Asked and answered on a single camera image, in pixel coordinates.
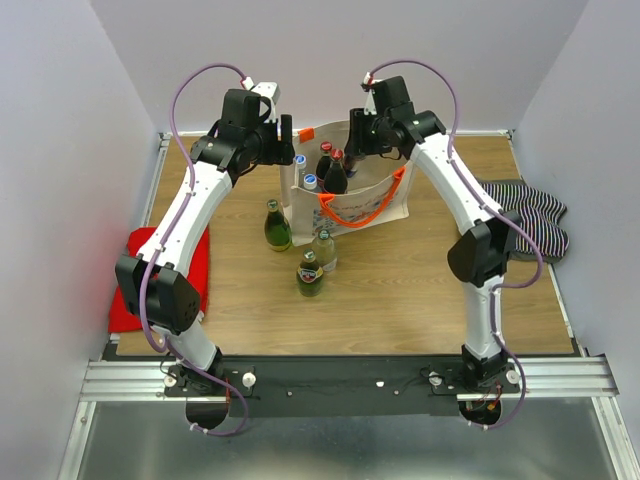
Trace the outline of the clear plastic water bottle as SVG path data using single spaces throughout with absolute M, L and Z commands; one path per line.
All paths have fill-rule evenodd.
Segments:
M 297 179 L 303 178 L 306 173 L 307 157 L 302 154 L 296 155 L 294 158 L 294 164 L 295 164 L 296 178 Z

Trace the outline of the cola glass bottle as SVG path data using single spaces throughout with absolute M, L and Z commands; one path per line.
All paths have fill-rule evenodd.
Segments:
M 331 166 L 332 157 L 331 152 L 333 150 L 333 145 L 329 141 L 324 141 L 320 144 L 320 158 L 316 165 L 316 179 L 317 184 L 320 188 L 324 187 L 324 180 L 326 174 Z
M 331 194 L 344 194 L 348 188 L 348 178 L 343 165 L 344 153 L 335 149 L 331 153 L 331 162 L 324 176 L 323 190 Z

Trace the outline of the blue label water bottle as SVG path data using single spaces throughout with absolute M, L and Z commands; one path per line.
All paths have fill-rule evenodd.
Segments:
M 315 174 L 305 174 L 302 178 L 302 188 L 310 193 L 318 194 L 322 192 Z

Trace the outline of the beige canvas tote bag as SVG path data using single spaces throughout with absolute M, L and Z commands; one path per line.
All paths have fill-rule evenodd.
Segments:
M 408 197 L 417 168 L 391 154 L 368 156 L 357 163 L 347 192 L 322 202 L 318 193 L 302 186 L 295 165 L 280 168 L 280 194 L 292 231 L 292 243 L 311 243 L 327 229 L 344 235 L 409 216 Z

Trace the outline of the green glass bottle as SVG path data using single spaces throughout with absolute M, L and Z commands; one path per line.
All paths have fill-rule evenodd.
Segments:
M 287 250 L 292 244 L 291 228 L 288 220 L 280 209 L 276 199 L 266 203 L 267 217 L 264 224 L 264 234 L 270 248 L 274 251 Z

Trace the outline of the clear glass soda bottle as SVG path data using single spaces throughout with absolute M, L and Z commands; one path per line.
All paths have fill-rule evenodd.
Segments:
M 312 250 L 325 272 L 331 272 L 337 265 L 336 244 L 327 229 L 321 229 L 312 241 Z

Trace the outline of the red bull energy can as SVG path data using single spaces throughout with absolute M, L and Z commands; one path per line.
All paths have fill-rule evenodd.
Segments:
M 348 179 L 353 178 L 358 171 L 359 158 L 346 153 L 344 157 L 344 170 Z

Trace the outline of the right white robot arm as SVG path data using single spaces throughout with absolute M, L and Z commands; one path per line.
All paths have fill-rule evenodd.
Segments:
M 416 112 L 405 81 L 367 78 L 367 101 L 349 117 L 346 153 L 355 160 L 397 151 L 431 181 L 451 212 L 460 237 L 447 253 L 465 296 L 466 338 L 460 379 L 480 392 L 507 369 L 501 334 L 501 289 L 516 227 L 516 212 L 505 212 L 473 177 L 435 113 Z

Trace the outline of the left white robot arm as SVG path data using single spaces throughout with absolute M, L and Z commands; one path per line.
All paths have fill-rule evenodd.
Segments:
M 279 97 L 275 82 L 227 91 L 220 119 L 186 150 L 184 179 L 160 224 L 115 267 L 125 306 L 140 318 L 150 346 L 174 354 L 201 395 L 225 383 L 222 354 L 203 331 L 200 295 L 187 275 L 204 230 L 237 180 L 253 166 L 292 163 L 292 118 L 277 115 Z

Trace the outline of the front green beer bottle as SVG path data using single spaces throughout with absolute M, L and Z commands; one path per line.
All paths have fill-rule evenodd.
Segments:
M 318 295 L 323 286 L 323 275 L 324 271 L 315 252 L 306 249 L 296 271 L 299 292 L 306 297 Z

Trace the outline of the striped folded cloth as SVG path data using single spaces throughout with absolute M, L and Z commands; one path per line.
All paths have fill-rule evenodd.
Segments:
M 505 211 L 515 210 L 522 229 L 536 243 L 545 263 L 563 259 L 569 249 L 569 235 L 560 226 L 567 207 L 553 195 L 527 185 L 521 179 L 478 180 Z

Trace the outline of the red folded cloth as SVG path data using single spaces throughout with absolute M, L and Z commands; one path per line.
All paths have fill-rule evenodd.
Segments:
M 129 235 L 126 248 L 129 254 L 135 254 L 139 248 L 154 234 L 155 227 L 146 226 L 132 231 Z M 210 232 L 206 227 L 192 257 L 187 280 L 200 295 L 200 310 L 207 311 L 209 297 L 209 273 L 210 273 Z M 124 333 L 139 331 L 142 329 L 137 316 L 131 314 L 125 305 L 120 287 L 114 293 L 109 311 L 110 333 Z

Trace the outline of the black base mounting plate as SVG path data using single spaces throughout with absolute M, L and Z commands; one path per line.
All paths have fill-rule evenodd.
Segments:
M 518 394 L 504 372 L 474 380 L 458 355 L 227 355 L 218 364 L 236 393 L 175 365 L 165 394 L 229 402 L 253 418 L 427 414 L 456 416 L 462 401 Z

